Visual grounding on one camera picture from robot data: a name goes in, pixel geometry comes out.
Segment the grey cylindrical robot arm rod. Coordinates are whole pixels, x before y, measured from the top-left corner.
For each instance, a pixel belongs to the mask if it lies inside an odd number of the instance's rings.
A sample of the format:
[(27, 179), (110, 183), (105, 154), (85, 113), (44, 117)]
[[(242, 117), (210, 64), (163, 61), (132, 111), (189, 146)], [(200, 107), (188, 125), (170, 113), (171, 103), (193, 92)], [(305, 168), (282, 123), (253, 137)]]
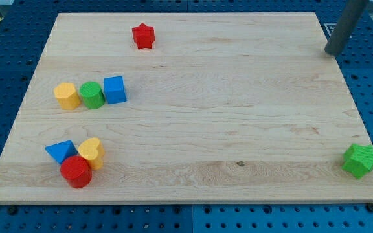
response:
[(324, 51), (332, 56), (342, 53), (369, 0), (348, 0)]

